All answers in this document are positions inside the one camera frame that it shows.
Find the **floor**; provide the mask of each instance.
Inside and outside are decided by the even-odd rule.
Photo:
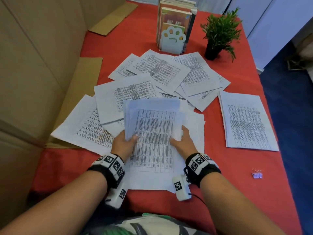
[[[288,43],[260,75],[303,234],[313,234],[313,83],[288,71]]]

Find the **cable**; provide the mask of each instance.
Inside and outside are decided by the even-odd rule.
[[[199,196],[197,196],[197,195],[195,195],[195,194],[191,194],[191,193],[188,193],[188,195],[197,197],[199,200],[202,201],[202,203],[205,204],[205,202],[204,202]]]

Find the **cardboard flap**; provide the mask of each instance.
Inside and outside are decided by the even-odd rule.
[[[101,64],[102,58],[79,58],[53,130],[64,122],[84,95],[93,96],[95,94],[94,86],[98,81]],[[46,148],[76,149],[80,147],[50,136]]]
[[[103,18],[89,31],[100,34],[108,35],[122,20],[127,17],[138,5],[130,2],[125,2],[120,7],[116,8],[109,15]]]

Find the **book spine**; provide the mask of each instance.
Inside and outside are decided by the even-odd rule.
[[[185,40],[184,47],[183,47],[183,51],[182,51],[183,53],[186,52],[187,43],[188,43],[188,41],[189,41],[189,37],[190,37],[191,30],[192,30],[193,25],[194,25],[195,18],[196,18],[196,15],[193,14],[193,15],[191,16],[190,23],[189,23],[189,27],[188,27],[188,30],[187,30],[186,40]]]

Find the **red tablecloth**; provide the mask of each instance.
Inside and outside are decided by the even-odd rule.
[[[186,53],[198,51],[204,55],[206,40],[202,39],[204,32],[200,23],[204,23],[207,16],[208,13],[198,12]],[[157,6],[139,4],[108,36],[86,34],[81,57],[103,57],[98,84],[111,81],[108,75],[131,53],[140,56],[149,49],[158,51],[155,43],[156,21]],[[217,59],[207,61],[209,66],[231,82],[226,91],[260,95],[268,113],[263,88],[243,31],[240,42],[233,43],[233,46],[237,57],[234,62],[226,51],[222,51]],[[205,153],[217,162],[223,175],[236,188],[286,233],[300,234],[301,227],[280,153],[227,148],[218,99],[203,114],[206,121]],[[43,150],[32,191],[51,193],[61,188],[82,174],[97,157],[97,154],[84,149]],[[253,179],[252,168],[262,170],[263,179]],[[200,195],[198,188],[190,188],[192,193]],[[170,215],[198,229],[214,232],[209,211],[197,198],[179,202],[170,192],[146,190],[130,190],[127,197],[131,208],[136,211]]]

